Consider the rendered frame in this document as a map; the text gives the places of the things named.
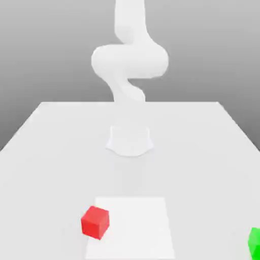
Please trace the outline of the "small red cube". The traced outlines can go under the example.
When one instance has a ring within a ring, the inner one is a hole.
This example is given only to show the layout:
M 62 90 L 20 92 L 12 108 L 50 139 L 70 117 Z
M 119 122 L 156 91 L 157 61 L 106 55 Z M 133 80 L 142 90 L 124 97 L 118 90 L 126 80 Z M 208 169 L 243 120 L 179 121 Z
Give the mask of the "small red cube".
M 81 229 L 84 235 L 100 240 L 110 226 L 109 211 L 90 206 L 81 217 Z

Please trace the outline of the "small green cube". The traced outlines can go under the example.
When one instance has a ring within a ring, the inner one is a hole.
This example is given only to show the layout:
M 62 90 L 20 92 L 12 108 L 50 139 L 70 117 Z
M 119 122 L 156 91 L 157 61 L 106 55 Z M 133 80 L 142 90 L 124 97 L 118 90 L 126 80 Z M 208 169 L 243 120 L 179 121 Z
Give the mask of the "small green cube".
M 252 260 L 260 260 L 260 229 L 253 227 L 248 237 L 248 247 Z

